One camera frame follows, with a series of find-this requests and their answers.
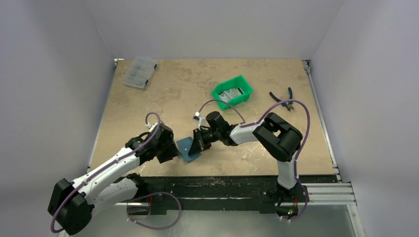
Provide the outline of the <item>blue card holder wallet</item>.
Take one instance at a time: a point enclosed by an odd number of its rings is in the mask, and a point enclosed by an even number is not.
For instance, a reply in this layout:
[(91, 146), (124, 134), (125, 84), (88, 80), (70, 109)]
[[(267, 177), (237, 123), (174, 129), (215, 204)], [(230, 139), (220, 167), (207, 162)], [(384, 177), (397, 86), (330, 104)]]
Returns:
[(180, 156), (187, 163), (190, 163), (190, 162), (196, 160), (198, 157), (201, 156), (201, 153), (197, 153), (197, 154), (194, 154), (194, 155), (191, 155), (191, 156), (188, 155), (189, 150), (192, 146), (192, 143), (193, 143), (193, 138), (192, 137), (186, 137), (186, 138), (180, 139), (176, 142), (176, 144), (179, 148), (179, 151), (180, 151)]

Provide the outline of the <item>stack of credit cards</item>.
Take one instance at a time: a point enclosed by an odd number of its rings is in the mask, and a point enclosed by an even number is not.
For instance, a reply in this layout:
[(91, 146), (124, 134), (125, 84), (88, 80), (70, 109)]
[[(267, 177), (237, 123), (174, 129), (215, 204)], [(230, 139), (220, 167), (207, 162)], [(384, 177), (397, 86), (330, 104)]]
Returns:
[(243, 95), (244, 92), (241, 88), (231, 88), (221, 92), (218, 96), (224, 102), (229, 102), (230, 100), (237, 98)]

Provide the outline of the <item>green plastic bin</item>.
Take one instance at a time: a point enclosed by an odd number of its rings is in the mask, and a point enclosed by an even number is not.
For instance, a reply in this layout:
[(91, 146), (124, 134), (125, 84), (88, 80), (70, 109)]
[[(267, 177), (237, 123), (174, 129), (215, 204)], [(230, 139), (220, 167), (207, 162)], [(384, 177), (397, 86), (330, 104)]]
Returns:
[(253, 88), (242, 75), (218, 84), (211, 95), (216, 100), (221, 100), (231, 106), (248, 101), (253, 93)]

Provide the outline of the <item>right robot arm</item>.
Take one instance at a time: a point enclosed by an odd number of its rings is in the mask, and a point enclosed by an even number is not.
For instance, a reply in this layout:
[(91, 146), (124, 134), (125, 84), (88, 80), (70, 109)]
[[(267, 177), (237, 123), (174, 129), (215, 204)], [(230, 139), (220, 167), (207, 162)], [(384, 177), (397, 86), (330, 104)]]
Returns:
[(279, 201), (295, 200), (299, 182), (296, 157), (303, 140), (297, 128), (275, 113), (268, 113), (262, 121), (253, 125), (243, 126), (229, 124), (219, 112), (214, 111), (205, 117), (205, 122), (193, 131), (189, 156), (208, 150), (217, 141), (225, 146), (259, 142), (277, 161), (276, 196)]

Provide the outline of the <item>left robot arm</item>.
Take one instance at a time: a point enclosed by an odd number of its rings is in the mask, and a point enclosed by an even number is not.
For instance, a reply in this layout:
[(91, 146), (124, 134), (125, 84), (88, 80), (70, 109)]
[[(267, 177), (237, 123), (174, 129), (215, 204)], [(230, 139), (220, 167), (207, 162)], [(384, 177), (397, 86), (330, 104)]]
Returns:
[(173, 130), (159, 123), (149, 132), (131, 138), (113, 157), (91, 172), (72, 181), (59, 180), (47, 208), (52, 216), (51, 231), (77, 234), (107, 207), (126, 200), (141, 202), (161, 194), (157, 190), (150, 191), (149, 184), (130, 171), (153, 158), (163, 163), (179, 154)]

